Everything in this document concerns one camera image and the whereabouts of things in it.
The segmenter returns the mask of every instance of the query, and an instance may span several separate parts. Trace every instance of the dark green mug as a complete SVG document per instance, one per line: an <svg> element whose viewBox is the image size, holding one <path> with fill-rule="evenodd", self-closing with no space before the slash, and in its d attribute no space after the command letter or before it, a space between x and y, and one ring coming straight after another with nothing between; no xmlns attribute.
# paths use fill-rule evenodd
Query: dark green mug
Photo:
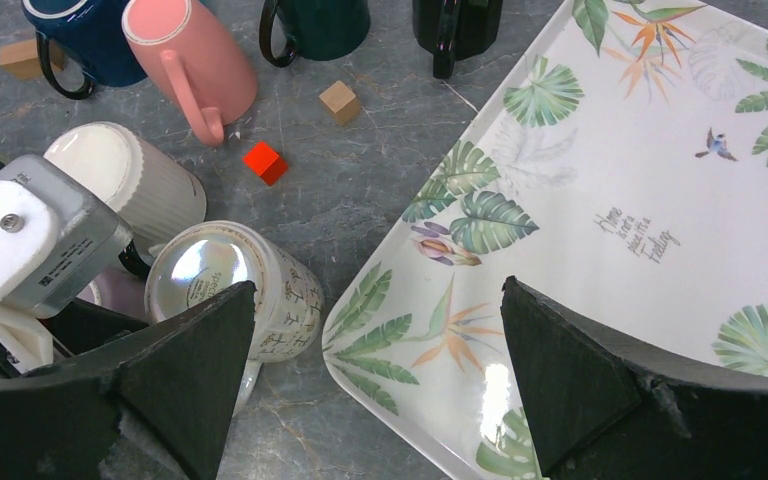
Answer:
<svg viewBox="0 0 768 480"><path fill-rule="evenodd" d="M260 16L260 52L284 68L301 56L334 60L351 53L369 32L367 0L266 0ZM287 43L272 54L272 25L281 19Z"/></svg>

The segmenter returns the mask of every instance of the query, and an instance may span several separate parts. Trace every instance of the tray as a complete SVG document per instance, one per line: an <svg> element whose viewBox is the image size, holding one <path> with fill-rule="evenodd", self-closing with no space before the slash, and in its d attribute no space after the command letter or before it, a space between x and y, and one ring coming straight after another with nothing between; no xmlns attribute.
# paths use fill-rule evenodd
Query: tray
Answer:
<svg viewBox="0 0 768 480"><path fill-rule="evenodd" d="M509 275L768 376L768 31L688 0L568 0L326 320L331 375L447 474L538 478Z"/></svg>

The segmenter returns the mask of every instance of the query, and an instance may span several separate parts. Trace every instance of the pink mug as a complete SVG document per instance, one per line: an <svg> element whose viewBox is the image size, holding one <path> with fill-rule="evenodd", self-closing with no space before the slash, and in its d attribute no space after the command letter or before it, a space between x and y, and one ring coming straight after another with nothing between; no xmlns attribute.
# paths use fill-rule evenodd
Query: pink mug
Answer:
<svg viewBox="0 0 768 480"><path fill-rule="evenodd" d="M199 140L217 147L224 125L257 94L257 77L234 38L197 0L131 0L122 14L131 50L176 103Z"/></svg>

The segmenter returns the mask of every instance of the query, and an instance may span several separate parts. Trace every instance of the pink mug handle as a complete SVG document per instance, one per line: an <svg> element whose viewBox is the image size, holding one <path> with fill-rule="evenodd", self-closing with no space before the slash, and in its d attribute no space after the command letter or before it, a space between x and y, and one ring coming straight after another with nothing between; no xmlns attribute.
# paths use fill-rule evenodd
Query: pink mug handle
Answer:
<svg viewBox="0 0 768 480"><path fill-rule="evenodd" d="M184 116L193 128L196 137L205 145L218 147L225 141L225 128L222 126L222 117L216 107L199 108L187 74L184 72L184 64L181 57L174 50L160 52L160 61L166 69L166 75L172 83L175 97L184 111Z"/></svg>

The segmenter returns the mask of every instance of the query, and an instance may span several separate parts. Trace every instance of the wooden cube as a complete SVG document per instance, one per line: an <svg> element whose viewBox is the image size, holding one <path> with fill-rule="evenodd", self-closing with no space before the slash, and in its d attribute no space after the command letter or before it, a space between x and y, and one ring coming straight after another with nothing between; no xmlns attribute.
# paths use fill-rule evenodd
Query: wooden cube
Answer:
<svg viewBox="0 0 768 480"><path fill-rule="evenodd" d="M49 45L51 70L57 73L63 70L66 55L56 43L51 42ZM37 58L37 41L26 40L1 47L0 67L19 80L28 80L42 76L42 69Z"/></svg>
<svg viewBox="0 0 768 480"><path fill-rule="evenodd" d="M287 171L287 162L278 155L278 152L266 144L259 142L243 157L243 162L266 182L270 187Z"/></svg>
<svg viewBox="0 0 768 480"><path fill-rule="evenodd" d="M331 112L337 125L345 125L360 113L360 100L345 83L337 81L319 95L322 104Z"/></svg>

